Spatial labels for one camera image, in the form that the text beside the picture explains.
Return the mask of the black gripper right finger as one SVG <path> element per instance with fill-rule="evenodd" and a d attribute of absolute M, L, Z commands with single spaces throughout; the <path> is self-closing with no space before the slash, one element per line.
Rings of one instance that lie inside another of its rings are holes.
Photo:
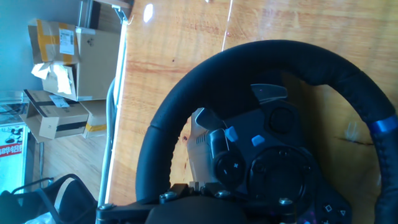
<path fill-rule="evenodd" d="M 219 182 L 199 182 L 198 193 L 234 202 L 249 218 L 265 218 L 270 223 L 295 223 L 295 203 L 289 198 L 280 198 L 277 203 L 270 203 L 263 196 L 251 198 L 248 194 L 229 189 Z"/>

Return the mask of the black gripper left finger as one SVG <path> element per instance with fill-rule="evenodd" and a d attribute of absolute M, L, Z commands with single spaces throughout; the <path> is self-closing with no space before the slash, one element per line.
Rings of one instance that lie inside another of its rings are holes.
<path fill-rule="evenodd" d="M 158 196 L 151 196 L 129 205 L 118 206 L 106 203 L 96 210 L 96 223 L 144 223 L 150 211 L 167 202 L 195 195 L 195 189 L 188 184 L 174 184 L 168 191 Z"/>

